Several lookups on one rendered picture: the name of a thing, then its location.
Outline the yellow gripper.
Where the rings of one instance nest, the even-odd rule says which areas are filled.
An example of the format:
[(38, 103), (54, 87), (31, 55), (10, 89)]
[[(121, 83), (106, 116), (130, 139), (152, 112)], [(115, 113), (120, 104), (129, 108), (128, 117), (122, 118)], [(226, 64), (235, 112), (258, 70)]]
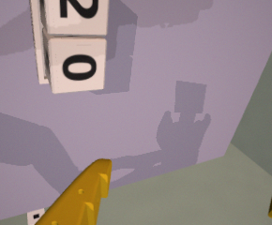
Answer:
[(112, 161), (91, 163), (66, 188), (35, 225), (96, 225), (101, 198), (107, 198)]

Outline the beige cube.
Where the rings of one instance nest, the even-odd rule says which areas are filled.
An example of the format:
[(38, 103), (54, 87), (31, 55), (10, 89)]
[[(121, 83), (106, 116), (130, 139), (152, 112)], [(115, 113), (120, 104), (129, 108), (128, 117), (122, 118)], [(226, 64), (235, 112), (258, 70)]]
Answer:
[(54, 94), (102, 90), (107, 40), (103, 37), (50, 36), (42, 28), (45, 71)]
[(105, 37), (110, 0), (39, 0), (41, 23), (50, 36)]

